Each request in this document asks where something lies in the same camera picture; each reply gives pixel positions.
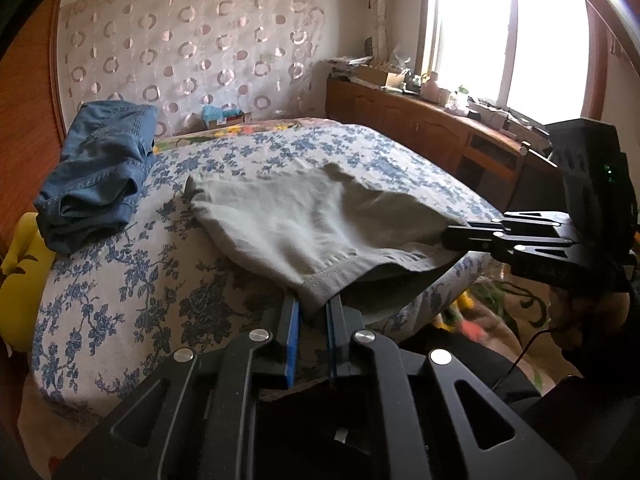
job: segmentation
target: gray cloth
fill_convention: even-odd
[[[339,292],[367,323],[385,319],[460,257],[440,243],[457,219],[337,164],[255,179],[192,173],[185,195],[220,250],[294,290],[307,319]]]

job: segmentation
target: blue jeans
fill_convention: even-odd
[[[85,103],[33,205],[49,249],[71,254],[127,225],[154,163],[151,105]]]

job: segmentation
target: cardboard box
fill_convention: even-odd
[[[364,81],[378,86],[392,86],[393,88],[400,88],[404,82],[404,76],[401,74],[384,72],[383,70],[371,68],[370,66],[356,67],[353,74],[359,79],[363,79]]]
[[[251,113],[245,114],[244,112],[239,115],[231,117],[223,117],[217,121],[209,121],[207,128],[209,130],[217,130],[219,128],[226,128],[228,126],[236,126],[236,124],[244,124],[251,122]]]

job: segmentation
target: bed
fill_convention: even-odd
[[[36,322],[31,372],[57,405],[101,416],[172,351],[204,352],[258,326],[280,303],[273,282],[227,260],[182,195],[191,171],[255,176],[295,159],[337,162],[381,189],[411,193],[462,219],[497,212],[455,178],[364,126],[327,120],[227,128],[158,142],[130,224],[120,234],[58,257]],[[395,340],[415,333],[482,271],[467,253],[411,304],[373,328]],[[298,388],[326,374],[324,335],[302,327]]]

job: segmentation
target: cabinet door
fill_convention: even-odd
[[[380,123],[378,115],[378,105],[375,95],[371,90],[364,88],[364,91],[357,92],[353,101],[353,113],[355,116],[354,123],[362,124],[377,130]]]
[[[353,122],[353,91],[344,81],[329,79],[326,83],[326,116],[341,123]]]
[[[416,151],[448,173],[455,173],[466,139],[440,121],[429,118],[420,120],[417,133],[419,149]]]
[[[396,99],[388,96],[378,111],[381,119],[380,132],[410,148],[412,136],[407,131],[407,116],[395,101]]]

